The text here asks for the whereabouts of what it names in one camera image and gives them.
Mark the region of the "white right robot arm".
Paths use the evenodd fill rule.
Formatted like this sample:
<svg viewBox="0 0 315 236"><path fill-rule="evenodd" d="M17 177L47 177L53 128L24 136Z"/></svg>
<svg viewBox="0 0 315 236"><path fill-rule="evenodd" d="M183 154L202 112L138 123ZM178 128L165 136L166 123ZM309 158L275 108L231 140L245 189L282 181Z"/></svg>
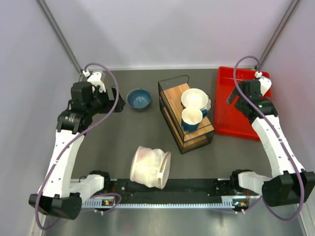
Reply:
<svg viewBox="0 0 315 236"><path fill-rule="evenodd" d="M231 175L230 190L237 195L251 190L261 195L270 207L298 204L300 184L304 187L304 200L315 186L314 172L307 172L293 154L280 126L278 113L265 94L271 87L270 79L242 80L227 103L235 102L257 133L270 162L272 176L266 177L250 170L236 170Z"/></svg>

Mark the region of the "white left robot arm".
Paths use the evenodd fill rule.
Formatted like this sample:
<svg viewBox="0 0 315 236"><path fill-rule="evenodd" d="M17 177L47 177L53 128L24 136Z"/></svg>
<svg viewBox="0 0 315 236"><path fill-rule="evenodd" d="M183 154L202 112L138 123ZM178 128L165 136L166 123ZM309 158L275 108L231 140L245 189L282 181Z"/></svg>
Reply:
<svg viewBox="0 0 315 236"><path fill-rule="evenodd" d="M111 191L110 176L104 171L91 171L79 183L70 183L75 159L85 134L96 125L93 116L121 112L125 105L116 87L111 88L114 99L101 91L100 85L76 82L71 87L67 108L58 116L56 141L49 170L38 193L31 194L29 205L43 215L74 220L82 204L95 193Z"/></svg>

